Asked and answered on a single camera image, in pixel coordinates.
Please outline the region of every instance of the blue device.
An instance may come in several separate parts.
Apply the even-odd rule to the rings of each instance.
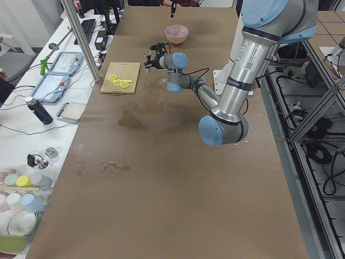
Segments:
[[[61,51],[48,73],[73,75],[82,62],[81,52]]]
[[[41,103],[56,103],[67,90],[70,76],[67,74],[50,74],[42,76],[31,96]]]

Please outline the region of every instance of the pink bowl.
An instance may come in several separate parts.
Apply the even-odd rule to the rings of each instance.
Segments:
[[[173,44],[181,44],[187,39],[188,29],[183,25],[171,25],[165,29],[165,36]]]

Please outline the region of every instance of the white table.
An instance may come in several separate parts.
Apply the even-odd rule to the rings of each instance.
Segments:
[[[100,15],[91,15],[89,13],[85,14],[85,19],[96,19],[95,33],[90,41],[90,48],[93,56],[96,56],[99,51],[96,50],[94,46],[94,41],[99,29],[101,29]],[[53,34],[49,42],[44,46],[40,54],[37,56],[35,61],[32,63],[31,67],[40,64],[40,60],[44,59],[51,50],[48,45],[51,42],[58,43],[68,32],[68,27],[70,23],[67,18],[65,18],[60,26],[57,28],[56,32]],[[50,57],[49,63],[53,62],[60,51],[79,51],[81,48],[79,45],[74,45],[75,36],[70,33],[67,38],[62,42],[59,49]],[[112,41],[112,36],[108,40],[107,45]],[[36,66],[29,69],[27,73],[18,83],[18,86],[36,86],[41,78],[40,66]],[[65,102],[76,102],[81,104],[87,104],[90,97],[92,87],[94,84],[93,77],[87,68],[86,61],[83,60],[80,65],[77,74],[75,74],[71,80],[70,84],[73,84],[62,96],[62,98],[54,105],[44,105],[49,114],[54,118],[54,121],[49,125],[43,125],[38,118],[28,109],[24,97],[17,95],[30,96],[33,91],[32,87],[21,87],[14,90],[11,96],[7,99],[5,105],[10,104],[13,100],[14,102],[10,106],[3,105],[0,109],[0,123],[6,127],[16,129],[18,131],[26,133],[34,133],[48,130],[53,127],[61,127],[67,124],[67,122],[57,120],[55,115]],[[22,105],[11,110],[5,110],[17,105]],[[23,133],[18,133],[11,131],[4,127],[0,127],[0,169],[5,168],[16,168],[21,171],[22,174],[30,174],[33,170],[26,165],[26,157],[28,154],[42,154],[47,147],[54,147],[59,155],[55,159],[49,159],[50,165],[45,170],[40,170],[42,174],[48,174],[48,176],[53,177],[54,180],[57,179],[58,174],[62,168],[64,160],[66,158],[67,152],[70,148],[71,142],[77,131],[78,124],[69,125],[62,128],[52,129],[50,131],[34,134],[25,135]],[[0,213],[0,230],[4,232],[6,230],[8,221],[13,215],[13,212],[7,211],[5,213]],[[25,251],[15,258],[25,258],[29,246],[26,247]]]

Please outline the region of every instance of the green handle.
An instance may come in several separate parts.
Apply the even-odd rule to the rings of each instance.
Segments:
[[[44,76],[45,75],[45,70],[49,69],[47,62],[48,62],[48,58],[47,57],[44,58],[44,59],[41,59],[41,72],[40,72],[41,76]]]

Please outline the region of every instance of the keyboard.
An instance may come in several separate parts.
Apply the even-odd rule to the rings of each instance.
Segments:
[[[90,43],[91,38],[92,38],[92,33],[94,32],[95,27],[96,27],[96,19],[88,19],[88,20],[82,21],[81,27],[82,27],[82,30],[85,33],[87,42]],[[74,44],[75,45],[78,44],[78,40],[77,39],[75,39]]]

